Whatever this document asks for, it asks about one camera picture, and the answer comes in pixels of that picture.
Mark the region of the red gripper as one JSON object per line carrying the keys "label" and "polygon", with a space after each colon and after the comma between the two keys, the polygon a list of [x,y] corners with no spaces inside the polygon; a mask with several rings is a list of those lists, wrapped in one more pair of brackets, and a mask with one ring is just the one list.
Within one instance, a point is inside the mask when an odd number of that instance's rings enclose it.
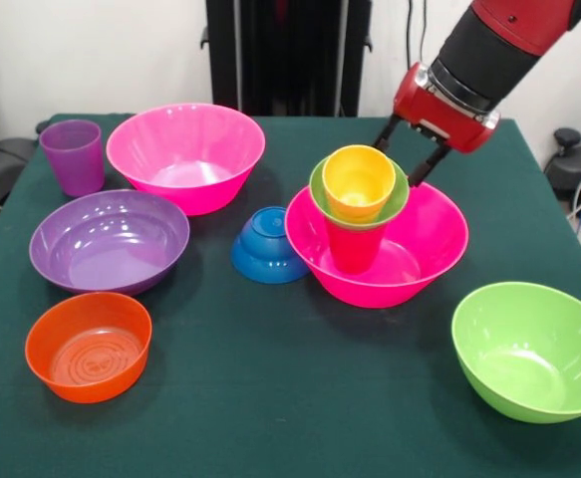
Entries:
{"label": "red gripper", "polygon": [[396,92],[393,114],[372,144],[374,149],[386,152],[401,119],[444,140],[445,144],[439,143],[409,175],[409,187],[418,187],[427,178],[447,156],[447,146],[461,153],[471,153],[489,140],[500,122],[498,111],[474,113],[453,103],[432,78],[430,69],[424,64],[415,63],[408,70]]}

